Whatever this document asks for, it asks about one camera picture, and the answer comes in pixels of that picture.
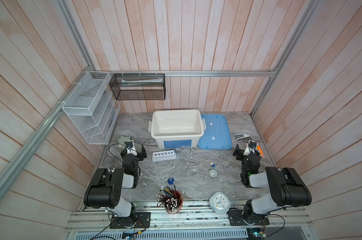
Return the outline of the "white test tube rack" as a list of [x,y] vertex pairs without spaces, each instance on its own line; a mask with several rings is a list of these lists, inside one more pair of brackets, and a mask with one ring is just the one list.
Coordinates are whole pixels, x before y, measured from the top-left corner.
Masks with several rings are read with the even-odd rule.
[[170,160],[175,160],[176,158],[177,157],[174,150],[154,152],[152,155],[153,162],[170,161]]

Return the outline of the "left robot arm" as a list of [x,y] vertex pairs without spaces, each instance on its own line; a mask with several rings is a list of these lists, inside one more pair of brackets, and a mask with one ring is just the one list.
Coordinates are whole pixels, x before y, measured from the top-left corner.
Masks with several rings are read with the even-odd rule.
[[99,168],[93,175],[84,197],[86,207],[93,209],[104,208],[112,214],[111,224],[132,228],[136,225],[138,217],[135,205],[121,196],[122,189],[134,189],[138,185],[141,169],[139,162],[147,157],[146,149],[141,151],[123,150],[122,167],[120,169]]

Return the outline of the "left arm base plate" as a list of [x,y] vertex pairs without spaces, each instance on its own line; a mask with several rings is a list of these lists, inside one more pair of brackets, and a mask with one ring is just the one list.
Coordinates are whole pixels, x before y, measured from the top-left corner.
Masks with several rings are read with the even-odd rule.
[[133,229],[134,227],[147,229],[150,227],[150,223],[150,212],[138,212],[132,213],[126,218],[112,216],[110,229]]

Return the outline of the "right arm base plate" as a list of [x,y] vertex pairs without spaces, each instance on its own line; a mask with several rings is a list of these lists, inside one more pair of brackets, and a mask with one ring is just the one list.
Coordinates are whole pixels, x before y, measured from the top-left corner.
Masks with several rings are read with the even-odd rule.
[[252,211],[230,209],[227,215],[231,226],[270,225],[267,215],[258,215]]

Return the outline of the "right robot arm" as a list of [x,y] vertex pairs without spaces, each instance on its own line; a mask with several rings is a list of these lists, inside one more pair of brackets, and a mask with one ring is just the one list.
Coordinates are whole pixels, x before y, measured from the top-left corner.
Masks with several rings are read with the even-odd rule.
[[266,216],[279,209],[312,203],[310,191],[294,168],[266,167],[260,172],[261,153],[254,148],[242,150],[239,145],[233,156],[241,161],[240,179],[246,188],[269,189],[266,195],[246,202],[242,217],[247,225],[265,223]]

